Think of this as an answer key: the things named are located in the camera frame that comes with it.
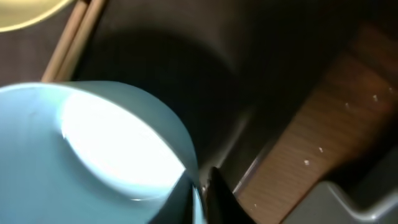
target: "black tray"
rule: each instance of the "black tray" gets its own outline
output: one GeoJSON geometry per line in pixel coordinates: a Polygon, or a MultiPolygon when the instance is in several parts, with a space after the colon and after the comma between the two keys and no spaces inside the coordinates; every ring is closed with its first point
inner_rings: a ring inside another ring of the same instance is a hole
{"type": "Polygon", "coordinates": [[[202,182],[217,166],[236,190],[355,32],[359,11],[323,15],[306,1],[112,0],[73,79],[124,82],[158,97],[190,132],[202,182]]]}

